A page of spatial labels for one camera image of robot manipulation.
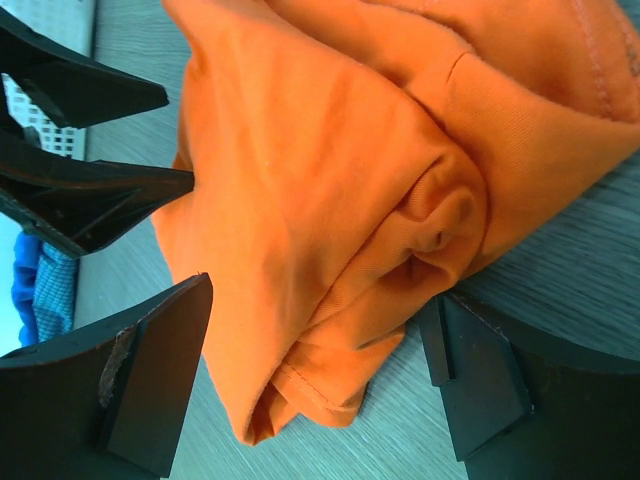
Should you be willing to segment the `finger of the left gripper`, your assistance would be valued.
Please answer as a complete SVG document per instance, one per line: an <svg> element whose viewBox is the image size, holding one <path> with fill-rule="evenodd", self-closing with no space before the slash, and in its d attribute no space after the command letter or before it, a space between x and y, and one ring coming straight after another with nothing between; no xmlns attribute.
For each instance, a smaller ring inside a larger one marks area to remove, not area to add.
<svg viewBox="0 0 640 480"><path fill-rule="evenodd" d="M15 17L1 11L1 72L18 79L26 76L27 69L42 63L51 65L57 59L79 68L80 92L73 96L79 112L71 116L74 127L87 128L168 104L163 86L89 57L76 58L73 51L58 53L59 45L51 40L37 45L28 38L34 34Z"/></svg>
<svg viewBox="0 0 640 480"><path fill-rule="evenodd" d="M1 133L1 212L73 258L108 247L193 188L189 171L73 160Z"/></svg>

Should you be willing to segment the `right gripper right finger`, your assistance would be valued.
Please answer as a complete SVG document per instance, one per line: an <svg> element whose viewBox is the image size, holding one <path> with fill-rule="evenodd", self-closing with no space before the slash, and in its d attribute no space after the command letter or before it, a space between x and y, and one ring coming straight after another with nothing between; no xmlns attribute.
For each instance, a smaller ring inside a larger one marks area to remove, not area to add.
<svg viewBox="0 0 640 480"><path fill-rule="evenodd" d="M418 314L457 461L471 479L636 479L639 363L458 291Z"/></svg>

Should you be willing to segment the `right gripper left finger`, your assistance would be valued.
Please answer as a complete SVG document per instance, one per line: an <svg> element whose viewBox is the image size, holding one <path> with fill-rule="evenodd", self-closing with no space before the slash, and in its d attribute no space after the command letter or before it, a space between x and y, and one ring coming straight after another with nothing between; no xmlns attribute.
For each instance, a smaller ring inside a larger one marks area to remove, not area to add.
<svg viewBox="0 0 640 480"><path fill-rule="evenodd" d="M213 288L205 274L1 359L5 479L165 479Z"/></svg>

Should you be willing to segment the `orange t shirt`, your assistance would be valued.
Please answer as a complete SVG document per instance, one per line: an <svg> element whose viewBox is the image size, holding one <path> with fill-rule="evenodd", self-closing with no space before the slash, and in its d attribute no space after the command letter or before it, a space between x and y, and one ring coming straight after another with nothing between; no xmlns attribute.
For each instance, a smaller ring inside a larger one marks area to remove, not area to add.
<svg viewBox="0 0 640 480"><path fill-rule="evenodd" d="M432 297L639 147L639 35L615 1L167 1L186 38L152 218L206 273L203 354L235 437L346 427Z"/></svg>

